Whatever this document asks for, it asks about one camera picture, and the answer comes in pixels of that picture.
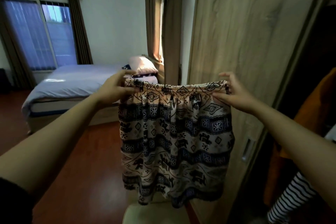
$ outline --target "white pillow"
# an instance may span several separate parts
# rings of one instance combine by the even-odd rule
[[[150,74],[158,72],[154,64],[144,56],[130,57],[128,61],[129,66],[132,70],[136,71],[136,74]]]

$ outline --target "black sleeve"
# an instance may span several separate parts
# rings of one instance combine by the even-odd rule
[[[0,178],[0,222],[31,223],[33,198],[18,185]]]

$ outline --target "bed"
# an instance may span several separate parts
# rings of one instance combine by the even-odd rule
[[[62,66],[40,82],[22,106],[31,133],[38,131],[71,107],[96,92],[123,65],[72,65]],[[139,80],[158,83],[156,76]],[[90,125],[118,120],[118,103],[99,110]]]

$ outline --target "patterned shorts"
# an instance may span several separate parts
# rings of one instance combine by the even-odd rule
[[[199,198],[217,200],[235,138],[231,110],[212,100],[226,81],[171,86],[126,79],[140,92],[119,105],[123,181],[146,205],[161,192],[179,208]]]

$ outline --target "forearm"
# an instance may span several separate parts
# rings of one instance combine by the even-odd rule
[[[0,156],[0,177],[18,184],[38,201],[97,110],[98,101],[91,95]]]
[[[336,210],[336,145],[264,103],[256,103],[253,114]]]

